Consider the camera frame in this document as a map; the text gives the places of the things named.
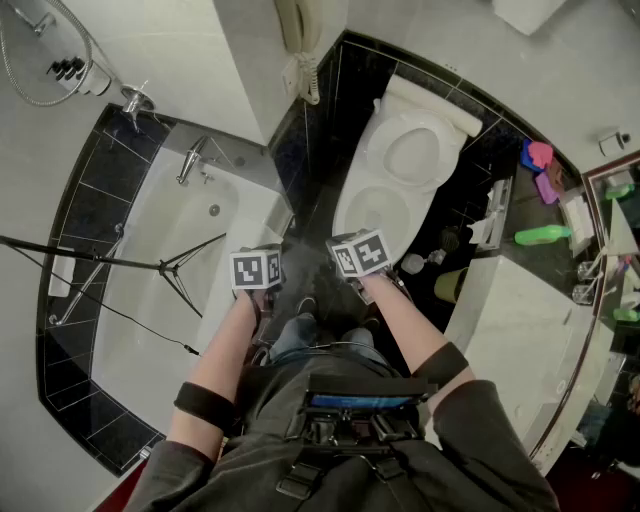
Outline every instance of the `pink object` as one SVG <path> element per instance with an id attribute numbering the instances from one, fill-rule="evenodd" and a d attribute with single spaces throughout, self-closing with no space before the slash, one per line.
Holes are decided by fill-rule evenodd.
<path id="1" fill-rule="evenodd" d="M 533 160 L 533 165 L 546 169 L 553 160 L 553 148 L 544 142 L 532 142 L 529 144 L 529 156 Z"/>
<path id="2" fill-rule="evenodd" d="M 536 176 L 536 186 L 538 187 L 538 192 L 544 204 L 551 204 L 560 197 L 558 193 L 553 190 L 553 187 L 551 187 L 551 182 L 546 172 L 541 172 Z"/>

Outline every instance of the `shoe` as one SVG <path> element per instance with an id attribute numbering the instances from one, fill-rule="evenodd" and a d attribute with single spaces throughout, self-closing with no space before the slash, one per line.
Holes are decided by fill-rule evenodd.
<path id="1" fill-rule="evenodd" d="M 365 318 L 364 322 L 362 322 L 361 327 L 364 327 L 371 334 L 375 335 L 380 330 L 380 320 L 378 320 L 375 316 L 370 316 L 369 318 Z"/>
<path id="2" fill-rule="evenodd" d="M 303 313 L 311 313 L 314 318 L 318 316 L 318 301 L 313 295 L 306 295 L 298 303 L 298 307 L 296 308 L 296 316 L 299 316 Z"/>

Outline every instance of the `purple object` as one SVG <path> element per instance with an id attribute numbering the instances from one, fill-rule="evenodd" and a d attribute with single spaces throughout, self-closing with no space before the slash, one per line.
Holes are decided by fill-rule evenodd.
<path id="1" fill-rule="evenodd" d="M 525 139 L 522 143 L 522 151 L 520 152 L 520 163 L 525 167 L 531 169 L 533 172 L 542 172 L 544 169 L 540 169 L 537 165 L 533 163 L 533 159 L 529 155 L 529 145 L 531 141 L 529 139 Z"/>
<path id="2" fill-rule="evenodd" d="M 558 197 L 560 197 L 551 187 L 549 176 L 547 176 L 546 172 L 541 172 L 536 176 L 536 186 L 538 187 L 538 192 L 540 193 L 540 197 L 544 201 L 544 204 L 554 203 Z"/>

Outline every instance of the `forearm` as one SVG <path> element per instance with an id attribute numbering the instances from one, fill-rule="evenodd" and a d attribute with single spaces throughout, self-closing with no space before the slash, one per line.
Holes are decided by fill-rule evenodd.
<path id="1" fill-rule="evenodd" d="M 361 281 L 380 308 L 412 374 L 448 343 L 444 335 L 387 278 L 376 274 L 363 277 Z M 429 399 L 427 405 L 431 412 L 454 389 L 474 378 L 469 367 L 462 370 Z"/>
<path id="2" fill-rule="evenodd" d="M 255 323 L 251 300 L 241 293 L 187 379 L 188 382 L 233 402 Z M 222 438 L 220 428 L 174 409 L 167 440 L 191 446 L 215 461 Z"/>

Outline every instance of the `telephone handset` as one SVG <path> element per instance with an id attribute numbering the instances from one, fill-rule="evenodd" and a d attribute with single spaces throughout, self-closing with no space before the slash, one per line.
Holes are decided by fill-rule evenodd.
<path id="1" fill-rule="evenodd" d="M 312 105 L 320 102 L 315 60 L 310 53 L 322 32 L 321 0 L 275 0 L 282 23 L 284 43 L 298 59 L 302 80 L 300 95 Z"/>

